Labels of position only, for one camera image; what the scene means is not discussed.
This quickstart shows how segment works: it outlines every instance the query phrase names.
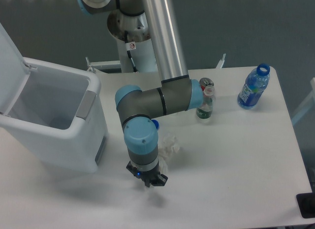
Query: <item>clear plastic bottle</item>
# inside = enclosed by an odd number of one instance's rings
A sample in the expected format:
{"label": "clear plastic bottle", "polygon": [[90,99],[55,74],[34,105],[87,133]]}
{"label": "clear plastic bottle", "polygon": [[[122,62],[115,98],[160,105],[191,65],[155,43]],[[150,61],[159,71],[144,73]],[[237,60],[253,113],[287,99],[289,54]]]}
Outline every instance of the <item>clear plastic bottle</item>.
{"label": "clear plastic bottle", "polygon": [[201,119],[209,118],[212,114],[214,101],[215,101],[215,88],[212,85],[207,85],[203,91],[203,103],[196,110],[197,116]]}
{"label": "clear plastic bottle", "polygon": [[260,96],[267,88],[270,79],[270,67],[260,64],[247,76],[242,91],[237,97],[238,104],[244,109],[255,107]]}

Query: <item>gray wall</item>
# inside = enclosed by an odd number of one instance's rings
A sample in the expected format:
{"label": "gray wall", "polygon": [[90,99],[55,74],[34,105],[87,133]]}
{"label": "gray wall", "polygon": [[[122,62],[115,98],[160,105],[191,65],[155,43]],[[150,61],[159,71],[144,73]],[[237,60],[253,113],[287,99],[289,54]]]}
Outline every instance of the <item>gray wall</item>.
{"label": "gray wall", "polygon": [[[269,63],[291,114],[315,77],[315,0],[173,0],[189,69]],[[117,60],[107,14],[85,16],[76,0],[0,0],[0,23],[25,57],[86,69]],[[315,166],[315,110],[295,128]]]}

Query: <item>warning sticker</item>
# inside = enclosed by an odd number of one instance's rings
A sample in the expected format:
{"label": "warning sticker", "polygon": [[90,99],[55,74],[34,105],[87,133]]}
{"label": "warning sticker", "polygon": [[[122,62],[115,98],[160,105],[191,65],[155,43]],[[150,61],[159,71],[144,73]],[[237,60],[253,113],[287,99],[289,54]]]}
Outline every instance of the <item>warning sticker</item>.
{"label": "warning sticker", "polygon": [[136,49],[136,43],[135,42],[126,43],[126,49],[127,49],[127,51],[135,50]]}

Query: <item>blue label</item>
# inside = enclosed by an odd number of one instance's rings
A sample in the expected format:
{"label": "blue label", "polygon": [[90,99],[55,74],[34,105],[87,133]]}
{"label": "blue label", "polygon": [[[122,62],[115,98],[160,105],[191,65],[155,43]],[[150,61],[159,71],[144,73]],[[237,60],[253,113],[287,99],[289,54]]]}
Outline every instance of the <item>blue label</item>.
{"label": "blue label", "polygon": [[255,106],[262,93],[263,91],[258,92],[257,88],[245,84],[241,93],[238,95],[238,101],[247,107]]}

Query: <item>white table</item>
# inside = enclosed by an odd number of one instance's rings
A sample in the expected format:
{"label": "white table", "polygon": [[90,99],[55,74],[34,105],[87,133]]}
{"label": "white table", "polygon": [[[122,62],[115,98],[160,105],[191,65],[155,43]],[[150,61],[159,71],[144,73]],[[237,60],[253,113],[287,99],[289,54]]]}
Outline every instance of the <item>white table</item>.
{"label": "white table", "polygon": [[159,86],[157,74],[99,74],[110,132],[99,171],[84,174],[41,163],[0,129],[0,228],[244,229],[310,224],[296,194],[311,192],[274,69],[254,110],[236,98],[252,67],[192,70],[216,88],[208,123],[195,111],[158,118],[159,135],[182,146],[165,187],[145,189],[129,161],[115,92],[125,84]]}

